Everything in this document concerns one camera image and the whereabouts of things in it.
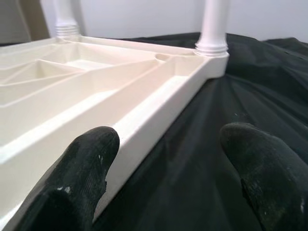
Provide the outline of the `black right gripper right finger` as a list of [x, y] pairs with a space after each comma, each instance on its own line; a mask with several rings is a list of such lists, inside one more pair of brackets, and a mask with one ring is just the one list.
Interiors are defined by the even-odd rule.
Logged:
[[220, 143], [262, 230], [306, 231], [307, 164], [282, 139], [248, 123], [224, 125]]

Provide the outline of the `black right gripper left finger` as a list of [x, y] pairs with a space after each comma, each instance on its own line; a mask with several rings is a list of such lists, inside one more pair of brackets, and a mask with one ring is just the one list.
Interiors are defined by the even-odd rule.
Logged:
[[12, 230], [91, 230], [119, 146], [119, 135], [111, 127], [76, 137], [27, 195], [12, 217]]

